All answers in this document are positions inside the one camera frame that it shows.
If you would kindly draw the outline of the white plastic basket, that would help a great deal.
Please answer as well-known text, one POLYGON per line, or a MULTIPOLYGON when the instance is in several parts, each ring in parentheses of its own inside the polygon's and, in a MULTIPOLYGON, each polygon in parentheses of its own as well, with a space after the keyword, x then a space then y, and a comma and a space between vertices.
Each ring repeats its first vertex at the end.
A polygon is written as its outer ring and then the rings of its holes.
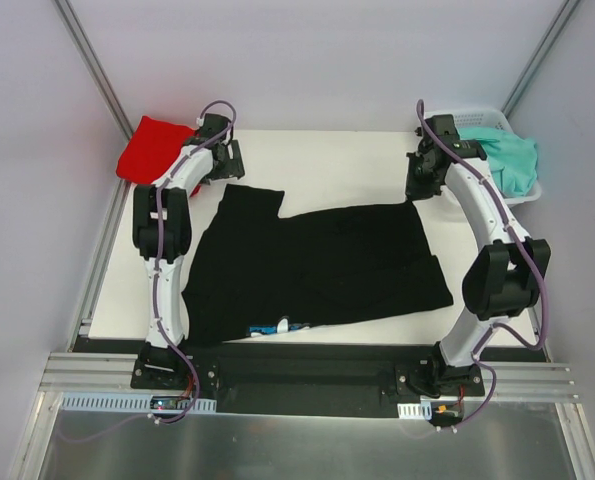
POLYGON ((432 116, 450 114, 461 139, 479 141, 488 157, 496 186, 509 207, 541 197, 538 181, 538 147, 534 140, 514 133, 506 116, 491 107, 426 111, 432 116))

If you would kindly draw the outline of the red t-shirt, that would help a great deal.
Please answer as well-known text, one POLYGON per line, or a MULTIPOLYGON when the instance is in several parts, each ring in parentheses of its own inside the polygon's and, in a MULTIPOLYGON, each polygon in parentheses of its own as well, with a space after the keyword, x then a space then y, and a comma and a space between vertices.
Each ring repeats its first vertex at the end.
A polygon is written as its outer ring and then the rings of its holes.
POLYGON ((173 165, 195 130, 144 115, 120 155, 116 175, 136 185, 154 184, 173 165))

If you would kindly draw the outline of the black daisy t-shirt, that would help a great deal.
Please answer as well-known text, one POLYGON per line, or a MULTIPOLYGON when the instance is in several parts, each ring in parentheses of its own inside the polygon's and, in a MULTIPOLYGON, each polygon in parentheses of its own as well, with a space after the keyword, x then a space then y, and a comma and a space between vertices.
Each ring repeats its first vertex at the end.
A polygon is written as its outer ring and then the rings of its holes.
POLYGON ((190 345, 240 340, 282 318, 316 327, 452 306, 413 203, 282 218, 283 199, 226 187, 182 293, 190 345))

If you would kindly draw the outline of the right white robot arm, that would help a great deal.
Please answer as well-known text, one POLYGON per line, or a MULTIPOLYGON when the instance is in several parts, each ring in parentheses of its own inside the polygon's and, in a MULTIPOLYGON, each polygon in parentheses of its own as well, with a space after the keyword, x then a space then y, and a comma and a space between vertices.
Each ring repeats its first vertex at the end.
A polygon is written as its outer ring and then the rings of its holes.
POLYGON ((420 141, 407 156, 406 198, 427 200, 448 189, 478 248, 462 281, 462 313, 406 379, 412 391, 438 398, 473 383, 480 374, 476 362, 493 335, 509 331, 511 319, 545 302, 551 249, 517 222, 494 183, 484 148, 460 137, 452 115, 419 119, 420 141))

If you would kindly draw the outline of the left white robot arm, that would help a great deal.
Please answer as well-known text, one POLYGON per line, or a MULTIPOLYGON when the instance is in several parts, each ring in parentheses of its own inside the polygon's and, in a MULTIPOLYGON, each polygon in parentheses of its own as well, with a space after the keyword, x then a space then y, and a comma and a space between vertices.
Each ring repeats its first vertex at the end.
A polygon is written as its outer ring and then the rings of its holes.
POLYGON ((235 113, 204 108, 191 129, 144 116, 117 167, 135 184, 132 242, 148 282, 148 329, 141 353, 168 389, 181 387, 189 369, 174 352, 187 337, 181 272, 192 240, 189 198, 202 184, 244 177, 235 120, 235 113))

